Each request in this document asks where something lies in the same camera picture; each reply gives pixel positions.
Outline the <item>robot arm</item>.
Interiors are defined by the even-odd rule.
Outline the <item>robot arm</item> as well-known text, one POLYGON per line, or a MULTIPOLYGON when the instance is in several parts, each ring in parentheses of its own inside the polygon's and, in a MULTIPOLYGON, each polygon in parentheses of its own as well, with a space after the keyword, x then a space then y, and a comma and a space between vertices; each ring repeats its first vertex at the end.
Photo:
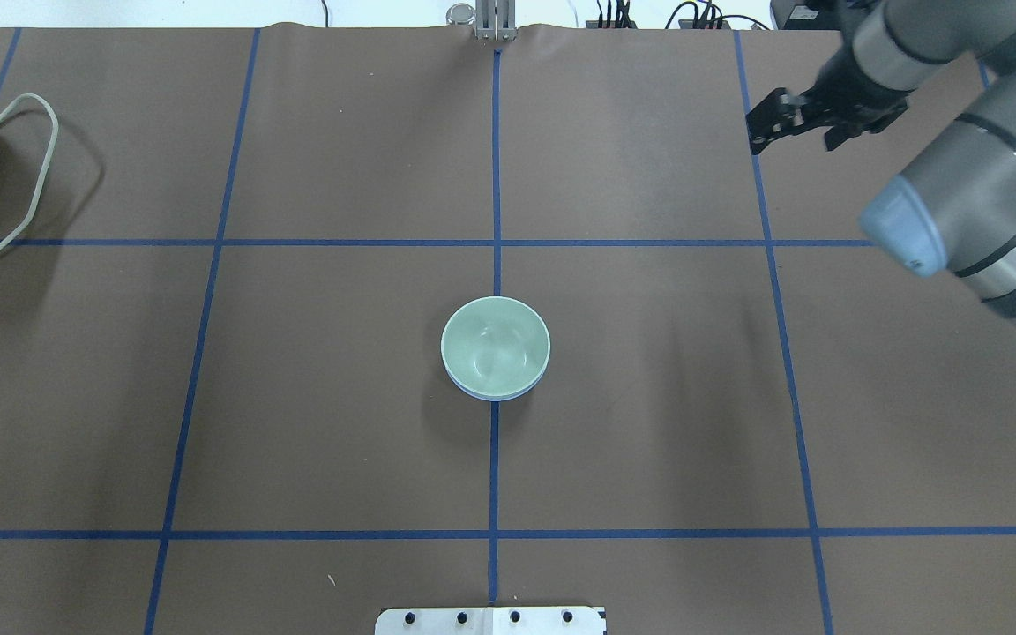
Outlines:
POLYGON ((860 213, 862 231, 915 276, 949 271, 1016 326, 1016 1, 879 1, 842 13, 841 47, 814 84, 774 89, 746 116, 751 152, 824 129, 834 150, 878 133, 963 54, 993 73, 860 213))

